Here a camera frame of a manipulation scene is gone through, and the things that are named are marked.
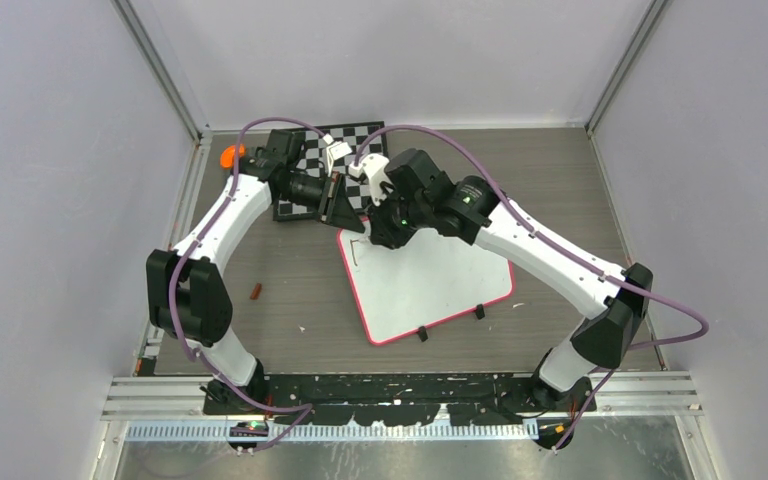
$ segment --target black and white checkered pattern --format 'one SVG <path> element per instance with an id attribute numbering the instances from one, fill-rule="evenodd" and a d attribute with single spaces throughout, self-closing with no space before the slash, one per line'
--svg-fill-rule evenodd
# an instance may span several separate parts
<path id="1" fill-rule="evenodd" d="M 383 126 L 384 122 L 367 122 L 348 125 L 327 125 L 318 128 L 334 137 L 334 141 L 342 140 L 346 142 L 351 147 L 352 152 L 355 152 L 358 145 L 363 143 L 369 134 Z M 366 153 L 380 153 L 387 156 L 387 142 L 383 136 L 373 140 L 369 144 Z M 352 153 L 335 161 L 334 169 L 340 173 L 347 173 L 347 166 L 354 161 L 354 158 L 355 155 Z M 299 160 L 297 168 L 304 170 L 308 175 L 317 177 L 325 175 L 325 143 L 319 140 L 315 132 L 305 132 L 304 156 Z M 349 197 L 349 202 L 358 212 L 363 211 L 370 202 L 369 186 L 360 185 L 349 176 L 346 176 L 346 194 Z M 314 208 L 294 205 L 283 200 L 279 200 L 274 208 L 273 217 L 277 221 L 302 220 L 316 216 L 316 209 Z"/>

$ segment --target white wall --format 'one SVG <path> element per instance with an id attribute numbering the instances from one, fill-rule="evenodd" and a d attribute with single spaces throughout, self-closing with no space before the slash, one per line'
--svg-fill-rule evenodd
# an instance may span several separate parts
<path id="1" fill-rule="evenodd" d="M 110 2 L 0 1 L 0 479 L 85 474 L 191 150 Z"/>
<path id="2" fill-rule="evenodd" d="M 195 116 L 586 122 L 650 0 L 138 0 Z"/>
<path id="3" fill-rule="evenodd" d="M 713 322 L 669 359 L 733 478 L 768 478 L 768 2 L 673 2 L 597 141 L 635 259 Z M 653 312 L 662 336 L 695 328 Z"/>

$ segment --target orange object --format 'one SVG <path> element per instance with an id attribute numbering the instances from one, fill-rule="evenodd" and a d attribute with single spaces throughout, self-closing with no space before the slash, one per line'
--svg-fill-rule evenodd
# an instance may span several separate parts
<path id="1" fill-rule="evenodd" d="M 263 285 L 261 285 L 259 283 L 257 285 L 255 285 L 254 286 L 254 290 L 252 290 L 252 294 L 251 294 L 251 296 L 249 298 L 252 299 L 252 300 L 257 300 L 257 297 L 260 296 L 260 291 L 262 289 L 263 289 Z"/>
<path id="2" fill-rule="evenodd" d="M 240 158 L 243 158 L 243 155 L 245 154 L 246 146 L 240 144 Z M 222 168 L 231 168 L 234 166 L 234 145 L 231 145 L 222 152 L 222 155 L 219 156 L 219 165 L 222 165 Z"/>

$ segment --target checkerboard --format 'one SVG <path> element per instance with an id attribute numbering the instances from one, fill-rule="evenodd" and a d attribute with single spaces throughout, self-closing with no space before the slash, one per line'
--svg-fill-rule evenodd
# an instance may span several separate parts
<path id="1" fill-rule="evenodd" d="M 326 125 L 318 127 L 325 133 L 334 137 L 335 141 L 344 141 L 352 148 L 352 152 L 357 150 L 358 145 L 366 140 L 372 132 L 382 128 L 384 122 L 365 122 L 365 123 L 353 123 L 345 125 Z M 369 144 L 366 153 L 379 153 L 387 156 L 387 141 L 384 136 L 380 136 L 373 140 Z M 341 173 L 346 173 L 346 168 L 349 163 L 354 161 L 354 153 L 347 155 L 336 162 L 334 162 L 334 168 Z M 305 145 L 302 159 L 296 165 L 298 170 L 304 170 L 308 175 L 324 176 L 325 175 L 325 143 L 319 140 L 319 137 L 315 132 L 305 131 Z M 352 180 L 349 176 L 346 176 L 346 194 L 349 197 L 349 202 L 355 207 L 355 211 L 361 212 L 369 204 L 369 186 L 360 185 Z M 273 218 L 276 221 L 284 222 L 289 220 L 303 220 L 307 218 L 315 218 L 316 209 L 308 208 L 301 205 L 294 205 L 290 202 L 279 200 L 273 210 Z"/>

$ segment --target wooden table surface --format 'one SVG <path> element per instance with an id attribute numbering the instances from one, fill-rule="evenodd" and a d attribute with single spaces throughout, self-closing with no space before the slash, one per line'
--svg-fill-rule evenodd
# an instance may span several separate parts
<path id="1" fill-rule="evenodd" d="M 626 265 L 596 157 L 583 129 L 458 130 L 448 132 L 474 153 L 529 214 L 585 250 Z M 234 136 L 216 136 L 194 219 L 224 186 L 219 154 Z M 452 179 L 474 174 L 445 144 L 413 132 L 388 134 L 390 155 L 426 150 Z M 251 135 L 249 146 L 265 142 Z M 486 308 L 416 336 L 376 347 L 364 334 L 336 243 L 337 231 L 313 220 L 277 223 L 263 214 L 225 271 L 234 304 L 232 327 L 270 373 L 531 371 L 580 321 L 558 293 L 518 267 L 516 291 Z M 258 300 L 249 295 L 263 284 Z M 637 340 L 649 338 L 644 324 Z M 657 370 L 653 349 L 629 352 L 623 369 Z M 166 337 L 156 373 L 202 373 Z"/>

